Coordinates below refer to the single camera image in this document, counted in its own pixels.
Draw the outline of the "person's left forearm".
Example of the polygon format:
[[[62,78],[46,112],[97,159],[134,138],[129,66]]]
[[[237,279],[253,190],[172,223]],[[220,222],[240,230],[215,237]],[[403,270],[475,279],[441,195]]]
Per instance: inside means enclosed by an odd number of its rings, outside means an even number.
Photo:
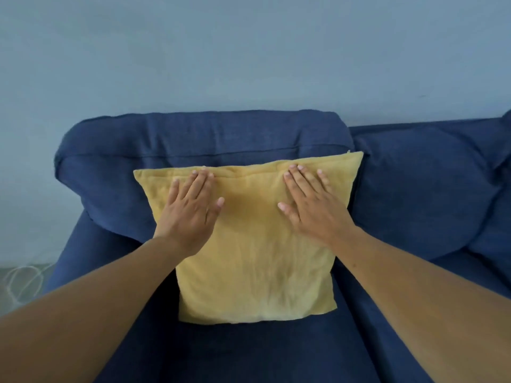
[[[189,247],[153,238],[0,317],[0,383],[92,383]]]

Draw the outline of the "yellow square pillow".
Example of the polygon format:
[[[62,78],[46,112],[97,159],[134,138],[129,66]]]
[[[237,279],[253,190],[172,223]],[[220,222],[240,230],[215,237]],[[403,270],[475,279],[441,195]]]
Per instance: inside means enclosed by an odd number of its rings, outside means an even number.
[[[226,204],[201,251],[176,267],[181,322],[213,325],[289,321],[337,308],[335,255],[298,235],[278,210],[293,200],[283,181],[291,164],[322,169],[348,205],[363,152],[209,167],[213,200]]]

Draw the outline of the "blue sofa back cushion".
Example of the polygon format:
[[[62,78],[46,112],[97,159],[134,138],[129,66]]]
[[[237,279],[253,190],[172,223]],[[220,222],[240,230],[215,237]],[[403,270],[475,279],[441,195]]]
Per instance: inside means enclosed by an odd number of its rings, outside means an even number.
[[[333,112],[125,114],[74,125],[58,147],[54,168],[97,225],[143,243],[155,221],[134,170],[247,166],[348,151],[355,151],[354,141]]]
[[[350,128],[364,153],[355,224],[425,260],[468,246],[494,225],[511,159],[511,113],[499,118]]]

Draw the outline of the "person's right hand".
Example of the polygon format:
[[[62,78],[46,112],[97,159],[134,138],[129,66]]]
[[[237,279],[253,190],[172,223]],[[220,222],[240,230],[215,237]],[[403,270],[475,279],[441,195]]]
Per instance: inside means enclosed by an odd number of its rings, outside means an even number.
[[[312,174],[317,179],[317,189],[320,189],[317,173]],[[283,180],[289,192],[289,167],[283,174]],[[289,205],[297,209],[302,223],[301,229],[295,230],[324,247],[333,248],[338,242],[347,242],[356,231],[346,205],[336,194],[317,193],[317,199],[292,200],[293,204]]]

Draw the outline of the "person's right forearm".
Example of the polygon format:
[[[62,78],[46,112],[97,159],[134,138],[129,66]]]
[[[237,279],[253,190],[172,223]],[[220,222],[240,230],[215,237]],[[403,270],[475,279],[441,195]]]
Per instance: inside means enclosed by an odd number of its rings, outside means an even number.
[[[371,237],[328,247],[435,383],[511,383],[511,300]]]

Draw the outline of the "blue fabric sofa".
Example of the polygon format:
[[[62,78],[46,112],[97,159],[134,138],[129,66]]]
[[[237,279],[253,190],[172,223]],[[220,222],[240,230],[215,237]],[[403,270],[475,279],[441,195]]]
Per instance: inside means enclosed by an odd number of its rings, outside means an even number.
[[[511,299],[511,181],[468,246],[428,260]],[[142,242],[82,212],[46,291],[125,256]],[[432,383],[375,303],[336,260],[337,309],[290,322],[202,326],[178,321],[172,273],[96,383]]]

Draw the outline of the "person's left hand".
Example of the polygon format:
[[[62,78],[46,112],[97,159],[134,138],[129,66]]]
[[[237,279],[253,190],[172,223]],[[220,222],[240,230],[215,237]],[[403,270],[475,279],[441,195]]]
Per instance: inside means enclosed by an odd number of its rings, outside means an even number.
[[[179,198],[169,200],[169,194],[156,225],[151,244],[171,257],[183,260],[197,254],[211,237],[214,227],[206,225],[208,207],[217,199],[213,197],[214,174],[208,170],[208,180],[197,199],[189,199],[189,186],[194,170],[183,184],[180,182]]]

